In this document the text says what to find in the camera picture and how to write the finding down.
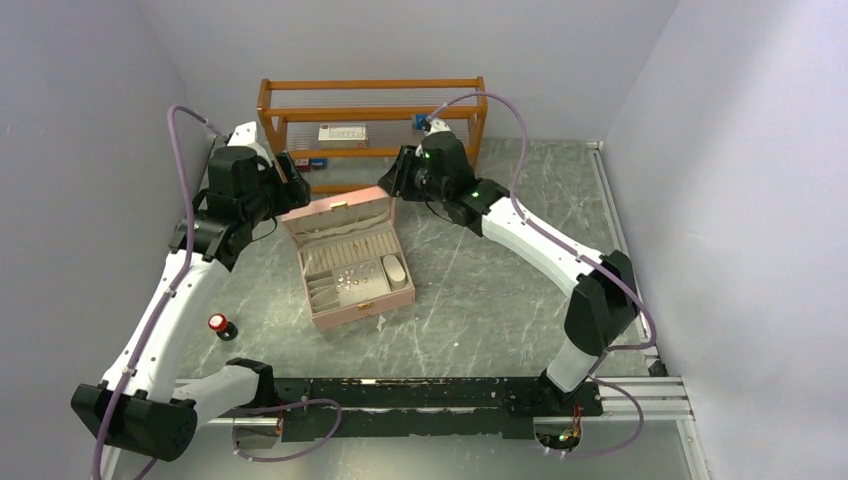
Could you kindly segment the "pink jewelry box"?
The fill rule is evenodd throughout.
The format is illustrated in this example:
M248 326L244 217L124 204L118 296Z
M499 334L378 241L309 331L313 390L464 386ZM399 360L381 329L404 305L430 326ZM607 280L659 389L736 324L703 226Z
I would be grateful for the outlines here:
M395 228L396 199L373 186L315 199L280 218L297 248L311 319L326 330L411 305L416 289ZM392 291L382 265L396 255L407 284Z

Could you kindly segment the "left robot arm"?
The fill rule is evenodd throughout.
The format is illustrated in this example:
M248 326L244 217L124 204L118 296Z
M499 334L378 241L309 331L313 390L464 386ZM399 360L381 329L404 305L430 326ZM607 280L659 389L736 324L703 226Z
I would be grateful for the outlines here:
M288 152L270 155L250 146L215 151L207 179L207 187L185 193L186 217L124 351L98 384L81 384L72 396L72 410L96 438L95 467L107 447L173 461L210 420L233 409L261 416L278 403L273 369L265 363L236 358L182 388L177 365L257 225L308 205L311 188Z

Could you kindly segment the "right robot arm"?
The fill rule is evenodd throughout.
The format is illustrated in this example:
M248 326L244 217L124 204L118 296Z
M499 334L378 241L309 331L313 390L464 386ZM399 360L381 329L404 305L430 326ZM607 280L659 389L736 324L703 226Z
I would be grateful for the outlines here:
M377 184L395 198L441 205L452 223L516 253L567 295L565 339L539 389L548 412L565 413L578 399L577 387L641 312L629 257L600 253L551 230L504 186L476 176L451 132L401 147Z

